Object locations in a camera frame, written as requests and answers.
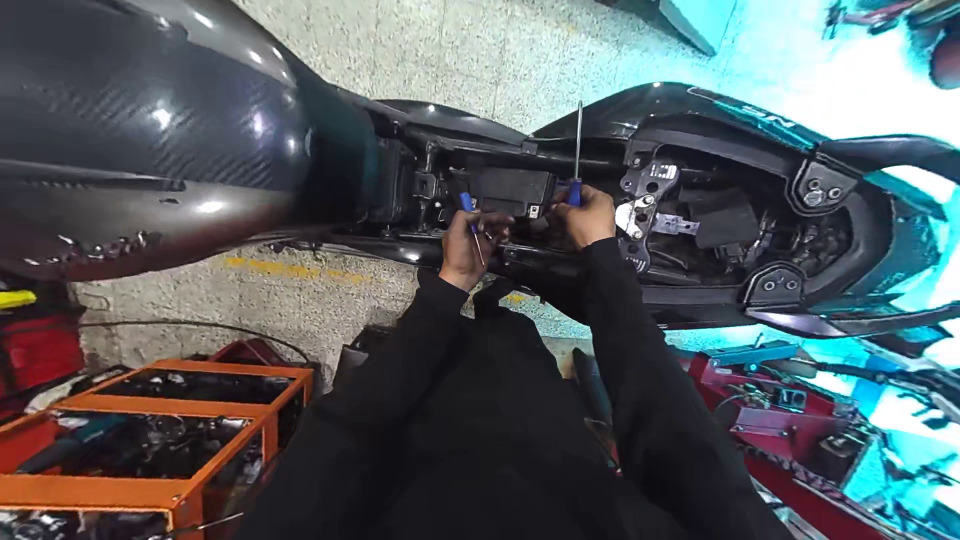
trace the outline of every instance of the carbon fiber fuel tank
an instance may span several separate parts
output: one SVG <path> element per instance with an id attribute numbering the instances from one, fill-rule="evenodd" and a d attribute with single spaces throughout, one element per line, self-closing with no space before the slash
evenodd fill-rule
<path id="1" fill-rule="evenodd" d="M 71 281 L 349 221 L 369 118 L 220 0 L 0 3 L 0 270 Z"/>

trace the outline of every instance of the black cloth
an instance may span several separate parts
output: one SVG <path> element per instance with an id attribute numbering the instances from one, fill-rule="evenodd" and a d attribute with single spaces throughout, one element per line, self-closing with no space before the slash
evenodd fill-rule
<path id="1" fill-rule="evenodd" d="M 786 539 L 643 307 L 615 239 L 584 250 L 623 478 L 530 319 L 459 311 L 435 274 L 390 346 L 305 411 L 239 540 Z"/>

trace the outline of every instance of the concrete floor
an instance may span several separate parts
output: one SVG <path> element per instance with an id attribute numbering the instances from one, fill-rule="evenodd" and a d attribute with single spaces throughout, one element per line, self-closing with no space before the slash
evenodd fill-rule
<path id="1" fill-rule="evenodd" d="M 434 101 L 524 132 L 623 88 L 679 81 L 776 111 L 831 136 L 914 132 L 960 142 L 955 97 L 915 59 L 925 42 L 896 30 L 821 32 L 827 0 L 739 0 L 718 56 L 593 0 L 240 0 L 240 6 L 339 86 L 374 98 Z M 919 178 L 945 202 L 952 187 Z M 390 322 L 414 270 L 384 261 L 245 248 L 187 267 L 77 286 L 90 320 L 178 317 L 264 331 L 335 366 L 370 322 Z M 587 329 L 536 299 L 508 302 L 544 335 Z M 754 330 L 740 330 L 756 334 Z M 696 333 L 673 340 L 696 346 Z M 138 365 L 212 352 L 231 332 L 84 332 L 89 351 Z"/>

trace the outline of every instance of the black sleeve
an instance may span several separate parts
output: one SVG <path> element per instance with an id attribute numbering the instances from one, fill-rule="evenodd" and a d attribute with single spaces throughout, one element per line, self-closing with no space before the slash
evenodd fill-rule
<path id="1" fill-rule="evenodd" d="M 587 246 L 585 303 L 624 476 L 697 538 L 792 538 L 670 354 L 617 240 Z"/>
<path id="2" fill-rule="evenodd" d="M 343 387 L 315 400 L 279 457 L 236 540 L 349 538 L 364 524 L 372 471 L 434 379 L 460 324 L 463 290 L 420 272 L 389 344 Z"/>

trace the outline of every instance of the bolt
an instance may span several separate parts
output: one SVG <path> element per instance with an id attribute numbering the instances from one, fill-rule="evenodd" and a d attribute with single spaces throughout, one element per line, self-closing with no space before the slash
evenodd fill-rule
<path id="1" fill-rule="evenodd" d="M 824 202 L 824 192 L 817 189 L 816 191 L 810 191 L 804 195 L 804 204 L 809 207 L 819 206 L 820 203 Z"/>

